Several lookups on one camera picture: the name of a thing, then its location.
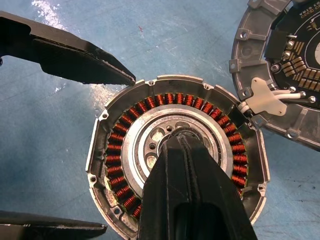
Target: blue work surface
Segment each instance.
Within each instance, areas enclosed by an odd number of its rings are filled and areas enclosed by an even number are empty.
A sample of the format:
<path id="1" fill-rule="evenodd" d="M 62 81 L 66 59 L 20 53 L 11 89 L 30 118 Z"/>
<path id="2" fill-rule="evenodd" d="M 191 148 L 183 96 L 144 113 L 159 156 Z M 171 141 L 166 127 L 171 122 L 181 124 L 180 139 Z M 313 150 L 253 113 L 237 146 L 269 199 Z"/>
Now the blue work surface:
<path id="1" fill-rule="evenodd" d="M 67 30 L 137 79 L 204 78 L 235 93 L 228 60 L 247 0 L 1 0 L 0 10 Z M 83 85 L 38 64 L 0 67 L 0 209 L 101 222 L 85 164 L 95 117 L 123 86 Z M 271 182 L 260 240 L 319 239 L 320 154 L 264 131 Z M 108 228 L 100 239 L 120 237 Z"/>

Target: white cable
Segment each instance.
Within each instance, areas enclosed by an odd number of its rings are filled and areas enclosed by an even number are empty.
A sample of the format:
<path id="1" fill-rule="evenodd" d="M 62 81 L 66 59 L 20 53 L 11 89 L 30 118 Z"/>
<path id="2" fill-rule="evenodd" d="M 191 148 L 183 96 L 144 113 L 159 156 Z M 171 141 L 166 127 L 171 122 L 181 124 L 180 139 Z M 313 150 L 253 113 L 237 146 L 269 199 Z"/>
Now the white cable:
<path id="1" fill-rule="evenodd" d="M 240 112 L 244 114 L 246 111 L 248 111 L 250 107 L 248 105 L 244 106 L 242 109 L 240 109 Z"/>
<path id="2" fill-rule="evenodd" d="M 274 96 L 276 99 L 300 99 L 301 94 L 300 93 L 289 93 L 289 94 L 279 94 Z"/>
<path id="3" fill-rule="evenodd" d="M 279 95 L 279 94 L 290 94 L 290 90 L 274 90 L 272 91 L 273 95 Z"/>

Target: bolt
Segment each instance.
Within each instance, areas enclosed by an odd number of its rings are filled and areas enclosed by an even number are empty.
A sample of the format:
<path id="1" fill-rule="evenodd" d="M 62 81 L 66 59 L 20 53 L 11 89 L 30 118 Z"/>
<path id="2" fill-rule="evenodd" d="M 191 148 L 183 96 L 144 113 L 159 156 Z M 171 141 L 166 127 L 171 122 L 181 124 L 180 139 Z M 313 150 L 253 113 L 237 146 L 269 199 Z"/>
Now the bolt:
<path id="1" fill-rule="evenodd" d="M 314 104 L 317 101 L 315 96 L 310 96 L 308 99 L 311 104 Z"/>
<path id="2" fill-rule="evenodd" d="M 270 69 L 271 69 L 271 72 L 276 73 L 279 71 L 280 67 L 279 65 L 275 64 L 275 65 L 272 65 Z"/>
<path id="3" fill-rule="evenodd" d="M 285 59 L 285 60 L 287 60 L 287 59 L 289 59 L 290 58 L 290 54 L 291 54 L 291 52 L 290 51 L 285 51 L 284 53 L 283 53 L 283 59 Z"/>
<path id="4" fill-rule="evenodd" d="M 289 87 L 290 93 L 294 93 L 296 91 L 296 88 L 294 86 Z"/>
<path id="5" fill-rule="evenodd" d="M 293 41 L 288 41 L 286 43 L 286 49 L 292 49 L 294 47 L 295 42 Z"/>
<path id="6" fill-rule="evenodd" d="M 304 98 L 305 96 L 307 96 L 307 94 L 306 94 L 305 91 L 301 91 L 301 92 L 300 92 L 300 96 L 301 96 L 302 98 Z"/>

